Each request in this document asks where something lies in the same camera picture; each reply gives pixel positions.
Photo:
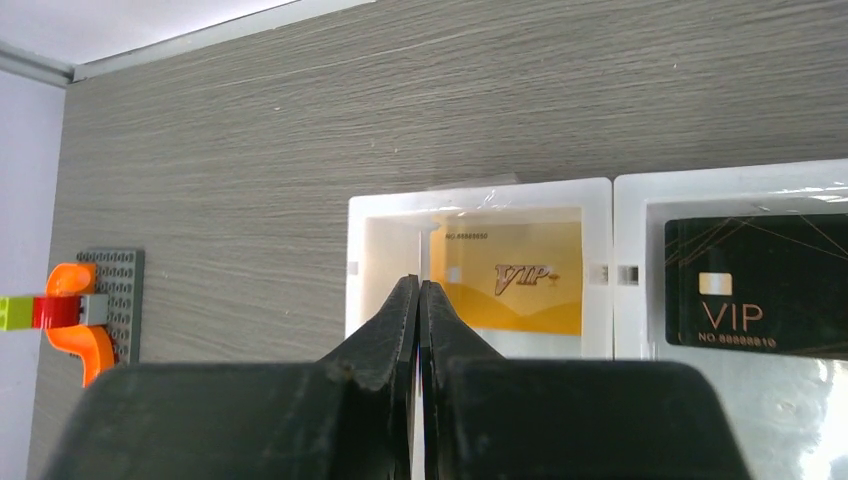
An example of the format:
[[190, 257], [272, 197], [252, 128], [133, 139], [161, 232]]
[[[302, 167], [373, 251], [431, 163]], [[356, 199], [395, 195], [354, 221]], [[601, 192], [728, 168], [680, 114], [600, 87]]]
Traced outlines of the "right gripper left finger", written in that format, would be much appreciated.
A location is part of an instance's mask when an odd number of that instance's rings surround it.
[[418, 306], [415, 275], [320, 359], [344, 373], [332, 479], [409, 479], [414, 438]]

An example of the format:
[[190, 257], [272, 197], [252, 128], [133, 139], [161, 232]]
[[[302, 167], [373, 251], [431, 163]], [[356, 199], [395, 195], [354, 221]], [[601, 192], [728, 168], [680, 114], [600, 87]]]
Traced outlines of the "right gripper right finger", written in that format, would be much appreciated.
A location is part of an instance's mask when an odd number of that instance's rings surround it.
[[422, 283], [419, 297], [419, 354], [425, 477], [446, 479], [453, 426], [449, 363], [455, 359], [502, 360], [504, 356], [461, 320], [443, 287], [429, 280]]

